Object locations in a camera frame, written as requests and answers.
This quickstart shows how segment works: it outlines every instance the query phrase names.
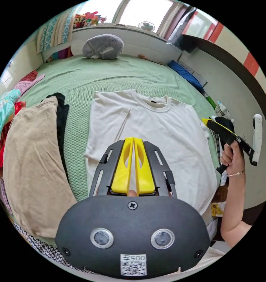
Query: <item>fingers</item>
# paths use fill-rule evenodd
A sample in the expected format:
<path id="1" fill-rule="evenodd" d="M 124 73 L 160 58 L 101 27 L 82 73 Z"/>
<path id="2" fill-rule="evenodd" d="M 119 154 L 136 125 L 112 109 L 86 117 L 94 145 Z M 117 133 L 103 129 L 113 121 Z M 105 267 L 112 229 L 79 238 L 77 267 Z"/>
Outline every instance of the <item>fingers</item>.
<path id="1" fill-rule="evenodd" d="M 240 147 L 237 141 L 234 141 L 231 144 L 231 148 L 233 150 L 233 155 L 235 158 L 238 158 L 241 155 Z"/>
<path id="2" fill-rule="evenodd" d="M 227 157 L 229 157 L 229 159 L 233 159 L 232 148 L 228 144 L 224 145 L 224 152 L 227 155 Z"/>
<path id="3" fill-rule="evenodd" d="M 129 190 L 128 197 L 137 197 L 137 193 L 134 190 Z"/>
<path id="4" fill-rule="evenodd" d="M 225 151 L 222 152 L 222 156 L 220 157 L 220 161 L 223 165 L 232 165 L 232 160 L 226 155 Z"/>

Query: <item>camera lens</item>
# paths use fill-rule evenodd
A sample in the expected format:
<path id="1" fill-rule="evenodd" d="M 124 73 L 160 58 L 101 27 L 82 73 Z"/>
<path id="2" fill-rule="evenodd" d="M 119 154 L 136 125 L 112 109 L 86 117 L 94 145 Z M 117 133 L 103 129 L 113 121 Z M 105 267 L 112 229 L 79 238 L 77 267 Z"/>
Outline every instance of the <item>camera lens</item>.
<path id="1" fill-rule="evenodd" d="M 96 228 L 91 232 L 90 240 L 98 248 L 109 248 L 114 241 L 112 233 L 104 228 Z"/>
<path id="2" fill-rule="evenodd" d="M 168 229 L 159 229 L 151 236 L 151 244 L 158 250 L 169 248 L 175 240 L 175 236 L 172 231 Z"/>
<path id="3" fill-rule="evenodd" d="M 104 231 L 99 231 L 95 234 L 94 240 L 97 244 L 104 246 L 109 242 L 109 236 Z"/>

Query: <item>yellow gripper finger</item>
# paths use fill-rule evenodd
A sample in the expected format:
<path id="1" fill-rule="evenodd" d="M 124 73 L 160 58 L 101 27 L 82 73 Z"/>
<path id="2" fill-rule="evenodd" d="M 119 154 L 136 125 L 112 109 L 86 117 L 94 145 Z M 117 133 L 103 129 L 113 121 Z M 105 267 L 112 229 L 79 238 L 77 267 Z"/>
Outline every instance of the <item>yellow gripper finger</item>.
<path id="1" fill-rule="evenodd" d="M 130 184 L 130 173 L 132 164 L 134 138 L 126 138 L 117 164 L 115 175 L 112 182 L 112 191 L 118 194 L 128 195 Z"/>
<path id="2" fill-rule="evenodd" d="M 154 180 L 142 139 L 134 138 L 134 149 L 137 196 L 140 194 L 152 194 L 155 191 Z"/>
<path id="3" fill-rule="evenodd" d="M 216 121 L 214 121 L 214 120 L 211 120 L 210 118 L 203 118 L 203 119 L 202 119 L 202 122 L 203 122 L 203 124 L 204 124 L 207 128 L 209 128 L 209 129 L 211 129 L 211 130 L 212 130 L 212 128 L 210 128 L 210 124 L 211 124 L 211 125 L 213 124 L 213 125 L 219 126 L 219 128 L 220 128 L 220 127 L 223 127 L 223 128 L 225 128 L 226 130 L 230 131 L 230 133 L 236 135 L 236 134 L 235 134 L 234 132 L 232 132 L 230 129 L 226 128 L 225 126 L 221 125 L 220 123 L 218 123 L 218 122 L 216 122 Z"/>

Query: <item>qr code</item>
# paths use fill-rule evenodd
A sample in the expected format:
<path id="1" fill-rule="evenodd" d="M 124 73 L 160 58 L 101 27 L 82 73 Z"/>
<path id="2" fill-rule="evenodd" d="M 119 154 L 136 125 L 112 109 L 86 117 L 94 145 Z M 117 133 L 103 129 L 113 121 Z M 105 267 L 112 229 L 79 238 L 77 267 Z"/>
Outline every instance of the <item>qr code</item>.
<path id="1" fill-rule="evenodd" d="M 121 275 L 125 276 L 144 276 L 147 275 L 146 261 L 121 262 Z"/>
<path id="2" fill-rule="evenodd" d="M 124 276 L 146 276 L 146 255 L 120 255 L 120 271 Z"/>

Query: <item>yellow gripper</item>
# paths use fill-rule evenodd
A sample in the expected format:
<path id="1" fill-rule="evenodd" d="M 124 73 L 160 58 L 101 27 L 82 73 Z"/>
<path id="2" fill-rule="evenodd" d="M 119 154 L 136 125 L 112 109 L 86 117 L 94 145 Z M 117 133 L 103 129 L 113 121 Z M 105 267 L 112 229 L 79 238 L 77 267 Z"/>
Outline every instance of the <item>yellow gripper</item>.
<path id="1" fill-rule="evenodd" d="M 124 145 L 120 154 L 120 158 L 111 186 L 112 192 L 128 195 L 133 145 L 135 151 L 137 196 L 141 194 L 152 194 L 155 191 L 155 186 L 143 140 L 133 137 L 126 138 L 124 141 Z"/>

